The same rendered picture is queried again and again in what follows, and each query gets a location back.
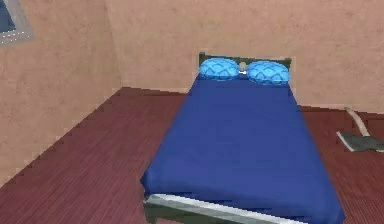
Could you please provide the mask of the blue covered bed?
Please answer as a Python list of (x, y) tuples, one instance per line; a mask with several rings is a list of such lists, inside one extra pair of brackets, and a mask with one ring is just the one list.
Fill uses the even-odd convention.
[[(288, 58), (226, 58), (238, 66)], [(193, 82), (141, 178), (149, 224), (343, 224), (344, 211), (289, 84), (247, 74)]]

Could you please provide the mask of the light blue patterned pillow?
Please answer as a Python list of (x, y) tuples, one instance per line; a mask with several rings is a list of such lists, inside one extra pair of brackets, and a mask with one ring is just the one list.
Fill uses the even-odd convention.
[(240, 73), (238, 64), (226, 58), (210, 58), (199, 67), (199, 74), (208, 79), (229, 80)]
[(251, 81), (264, 85), (286, 85), (290, 80), (289, 70), (272, 61), (252, 62), (247, 66), (246, 74)]

